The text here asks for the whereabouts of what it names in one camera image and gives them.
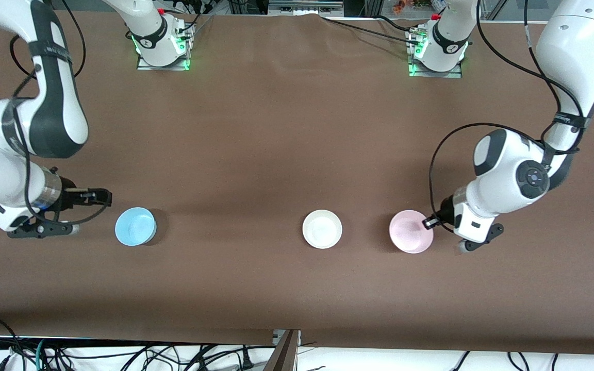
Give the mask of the light blue bowl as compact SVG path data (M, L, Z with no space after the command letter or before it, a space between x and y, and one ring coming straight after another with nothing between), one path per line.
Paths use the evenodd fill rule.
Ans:
M124 246L141 246L157 232L157 221L149 209L134 207L125 210L114 225L114 234Z

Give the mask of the pink bowl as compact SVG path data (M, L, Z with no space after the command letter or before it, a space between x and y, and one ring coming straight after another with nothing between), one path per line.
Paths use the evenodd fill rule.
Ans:
M426 216L419 211L405 210L397 213L389 223L389 236L394 246L409 254L419 254L431 246L434 231L426 229Z

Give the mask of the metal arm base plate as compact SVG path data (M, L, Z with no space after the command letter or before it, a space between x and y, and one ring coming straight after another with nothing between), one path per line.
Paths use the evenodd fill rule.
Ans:
M188 71L191 59L188 56L180 56L177 60L165 66L153 66L147 63L141 56L138 57L137 70L140 71Z
M410 77L427 77L427 78L462 78L463 74L458 63L455 68L450 71L433 71L429 70L420 61L411 61L409 63Z

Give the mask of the brown table cover sheet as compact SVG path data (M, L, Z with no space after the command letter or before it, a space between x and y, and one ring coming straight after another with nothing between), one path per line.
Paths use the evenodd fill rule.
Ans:
M594 118L559 188L460 254L399 251L399 211L431 213L439 141L475 122L540 136L546 84L473 39L462 78L410 77L399 42L314 15L217 16L191 70L139 71L115 13L78 12L87 45L76 85L89 140L38 159L112 207L76 235L0 230L0 319L19 336L262 343L300 329L319 347L594 353ZM125 210L155 237L124 246ZM328 249L302 234L337 214Z

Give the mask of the aluminium frame rail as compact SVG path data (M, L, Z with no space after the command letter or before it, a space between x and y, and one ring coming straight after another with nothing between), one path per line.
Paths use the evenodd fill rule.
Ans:
M325 16L344 16L343 0L268 0L268 15L304 15L315 13Z

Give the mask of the white bowl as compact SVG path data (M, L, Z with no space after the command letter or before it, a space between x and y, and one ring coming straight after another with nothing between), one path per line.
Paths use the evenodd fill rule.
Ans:
M332 211L312 211L302 223L302 234L306 243L316 249L335 246L342 237L342 233L342 222Z

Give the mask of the brown wooden post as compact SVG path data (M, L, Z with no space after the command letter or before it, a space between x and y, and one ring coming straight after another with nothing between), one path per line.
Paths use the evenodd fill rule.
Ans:
M300 336L300 330L283 330L262 371L296 371Z

